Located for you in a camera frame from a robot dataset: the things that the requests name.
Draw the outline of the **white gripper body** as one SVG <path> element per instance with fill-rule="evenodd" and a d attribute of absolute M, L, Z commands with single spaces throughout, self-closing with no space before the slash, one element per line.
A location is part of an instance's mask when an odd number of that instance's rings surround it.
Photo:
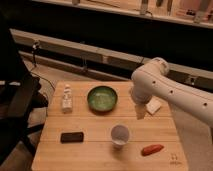
<path fill-rule="evenodd" d="M 133 102 L 137 105 L 148 104 L 153 97 L 151 93 L 146 93 L 145 91 L 139 91 L 135 87 L 132 87 L 130 89 L 130 95 Z"/>

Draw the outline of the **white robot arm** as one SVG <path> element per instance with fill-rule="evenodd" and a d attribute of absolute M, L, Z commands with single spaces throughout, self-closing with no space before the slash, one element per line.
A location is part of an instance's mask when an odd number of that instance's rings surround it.
<path fill-rule="evenodd" d="M 147 104 L 157 96 L 213 128 L 213 94 L 173 81 L 166 77 L 168 72 L 168 63 L 159 57 L 138 67 L 131 76 L 133 101 Z"/>

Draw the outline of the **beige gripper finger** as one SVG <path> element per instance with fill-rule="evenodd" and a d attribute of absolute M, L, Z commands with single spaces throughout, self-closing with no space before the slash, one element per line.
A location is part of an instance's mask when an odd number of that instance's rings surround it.
<path fill-rule="evenodd" d="M 135 106 L 136 117 L 138 120 L 143 119 L 146 115 L 146 106 L 143 104 L 137 104 Z"/>

